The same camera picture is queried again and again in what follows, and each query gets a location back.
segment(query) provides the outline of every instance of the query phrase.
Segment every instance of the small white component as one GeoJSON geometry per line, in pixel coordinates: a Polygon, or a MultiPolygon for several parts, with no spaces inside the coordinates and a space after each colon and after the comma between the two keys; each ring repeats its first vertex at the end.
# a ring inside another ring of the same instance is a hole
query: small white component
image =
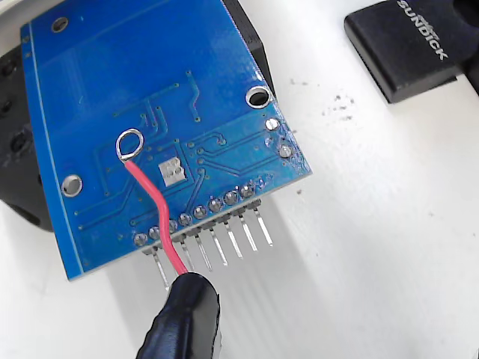
{"type": "Polygon", "coordinates": [[[181,161],[177,157],[163,162],[158,167],[167,187],[186,179],[185,169],[181,167],[181,161]]]}

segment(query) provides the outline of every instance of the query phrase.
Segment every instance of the blue circuit board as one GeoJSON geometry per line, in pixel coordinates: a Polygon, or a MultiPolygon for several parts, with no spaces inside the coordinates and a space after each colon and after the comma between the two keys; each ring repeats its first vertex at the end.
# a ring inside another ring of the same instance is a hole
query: blue circuit board
{"type": "Polygon", "coordinates": [[[178,233],[246,203],[193,215],[238,186],[254,189],[251,200],[311,172],[221,0],[67,0],[21,36],[40,172],[70,279],[138,250],[135,236],[157,225],[153,201],[115,152],[127,129],[144,136],[134,161],[171,218],[192,216],[178,233]],[[269,100],[254,108],[246,96],[257,86],[269,100]],[[270,118],[277,129],[265,126],[270,118]],[[159,166],[175,158],[184,179],[166,185],[159,166]],[[82,190],[67,197],[72,174],[82,190]]]}

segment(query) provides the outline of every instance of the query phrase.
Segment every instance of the red wire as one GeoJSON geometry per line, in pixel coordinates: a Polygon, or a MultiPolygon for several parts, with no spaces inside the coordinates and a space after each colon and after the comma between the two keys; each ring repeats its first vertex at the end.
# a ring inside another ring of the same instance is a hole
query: red wire
{"type": "Polygon", "coordinates": [[[173,242],[170,237],[170,209],[168,204],[165,201],[165,198],[161,192],[156,188],[156,186],[148,179],[146,174],[133,162],[125,162],[126,169],[136,178],[138,183],[143,187],[143,189],[150,195],[151,199],[154,200],[156,206],[158,207],[159,213],[159,236],[162,240],[163,250],[165,251],[168,259],[174,267],[174,270],[178,274],[182,275],[188,272],[183,261],[176,249],[174,249],[173,242]]]}

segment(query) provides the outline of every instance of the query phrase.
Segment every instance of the mounting hole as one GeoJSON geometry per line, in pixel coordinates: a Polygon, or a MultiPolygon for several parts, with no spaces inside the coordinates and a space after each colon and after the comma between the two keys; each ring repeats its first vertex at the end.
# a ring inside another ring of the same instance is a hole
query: mounting hole
{"type": "Polygon", "coordinates": [[[83,188],[83,182],[82,179],[76,175],[76,174],[71,174],[68,177],[66,177],[61,184],[61,191],[65,195],[65,197],[76,197],[79,195],[79,193],[82,191],[83,188]]]}
{"type": "Polygon", "coordinates": [[[52,31],[56,34],[62,32],[68,26],[68,19],[66,17],[59,17],[53,22],[52,31]]]}
{"type": "Polygon", "coordinates": [[[261,109],[268,106],[271,95],[264,86],[255,86],[246,94],[246,102],[252,108],[261,109]]]}
{"type": "Polygon", "coordinates": [[[7,100],[3,102],[3,104],[1,105],[0,111],[2,112],[2,114],[6,114],[12,109],[12,106],[13,106],[13,102],[11,102],[10,100],[7,100]]]}
{"type": "Polygon", "coordinates": [[[10,76],[16,70],[16,64],[12,61],[8,61],[6,65],[4,65],[1,69],[1,74],[4,77],[10,76]]]}

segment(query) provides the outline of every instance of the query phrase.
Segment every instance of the wire loop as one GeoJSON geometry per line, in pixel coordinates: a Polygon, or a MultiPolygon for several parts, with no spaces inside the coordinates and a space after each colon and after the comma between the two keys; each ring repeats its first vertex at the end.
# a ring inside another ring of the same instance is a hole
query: wire loop
{"type": "Polygon", "coordinates": [[[117,146],[116,146],[117,156],[120,159],[120,161],[124,163],[130,159],[134,159],[137,155],[139,155],[141,150],[143,150],[143,146],[144,146],[144,137],[142,133],[139,132],[137,129],[128,129],[127,131],[123,132],[121,135],[118,136],[117,146]],[[123,154],[121,152],[120,145],[122,140],[124,140],[128,135],[136,135],[138,139],[140,140],[140,143],[138,144],[138,146],[133,152],[123,154]]]}

